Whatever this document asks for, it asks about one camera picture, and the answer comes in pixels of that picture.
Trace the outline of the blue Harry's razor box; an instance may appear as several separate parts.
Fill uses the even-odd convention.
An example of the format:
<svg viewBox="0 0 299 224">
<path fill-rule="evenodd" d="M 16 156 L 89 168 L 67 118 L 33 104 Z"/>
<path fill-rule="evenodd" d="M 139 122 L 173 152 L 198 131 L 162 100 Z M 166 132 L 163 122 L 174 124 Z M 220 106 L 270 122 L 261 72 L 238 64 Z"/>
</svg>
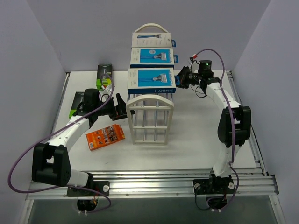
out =
<svg viewBox="0 0 299 224">
<path fill-rule="evenodd" d="M 128 70 L 128 94 L 172 94 L 176 92 L 173 68 Z"/>
<path fill-rule="evenodd" d="M 174 68 L 179 62 L 172 48 L 132 48 L 130 68 Z"/>
</svg>

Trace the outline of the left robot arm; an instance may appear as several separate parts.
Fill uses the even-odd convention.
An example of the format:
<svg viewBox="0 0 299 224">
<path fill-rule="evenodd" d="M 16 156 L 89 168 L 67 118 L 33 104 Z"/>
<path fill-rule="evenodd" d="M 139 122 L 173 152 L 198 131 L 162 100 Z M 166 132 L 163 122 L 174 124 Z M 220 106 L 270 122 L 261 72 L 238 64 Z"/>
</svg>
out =
<svg viewBox="0 0 299 224">
<path fill-rule="evenodd" d="M 32 180 L 57 187 L 77 187 L 84 196 L 95 192 L 92 175 L 71 168 L 69 151 L 99 116 L 124 119 L 127 117 L 125 109 L 126 104 L 119 93 L 102 101 L 97 89 L 86 89 L 67 125 L 46 143 L 34 147 Z"/>
</svg>

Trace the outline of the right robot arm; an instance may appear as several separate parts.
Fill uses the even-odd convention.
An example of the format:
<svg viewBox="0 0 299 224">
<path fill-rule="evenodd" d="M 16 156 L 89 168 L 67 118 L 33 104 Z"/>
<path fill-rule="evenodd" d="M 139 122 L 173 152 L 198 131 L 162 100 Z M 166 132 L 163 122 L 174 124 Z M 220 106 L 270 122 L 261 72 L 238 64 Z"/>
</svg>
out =
<svg viewBox="0 0 299 224">
<path fill-rule="evenodd" d="M 210 176 L 196 184 L 200 194 L 233 193 L 235 185 L 232 180 L 235 156 L 245 141 L 250 138 L 251 109 L 236 102 L 223 87 L 223 79 L 214 77 L 210 60 L 201 60 L 197 72 L 191 66 L 185 66 L 175 76 L 178 88 L 188 89 L 197 85 L 205 97 L 209 97 L 220 109 L 221 116 L 217 135 L 221 149 Z"/>
</svg>

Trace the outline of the orange razor box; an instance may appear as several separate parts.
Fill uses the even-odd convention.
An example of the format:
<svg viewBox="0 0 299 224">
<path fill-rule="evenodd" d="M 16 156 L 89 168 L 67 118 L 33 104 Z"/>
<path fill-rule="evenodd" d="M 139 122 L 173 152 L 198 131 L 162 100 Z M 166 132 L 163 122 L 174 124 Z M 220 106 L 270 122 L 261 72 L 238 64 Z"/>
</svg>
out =
<svg viewBox="0 0 299 224">
<path fill-rule="evenodd" d="M 94 151 L 125 139 L 125 134 L 120 125 L 111 125 L 86 134 L 90 151 Z"/>
</svg>

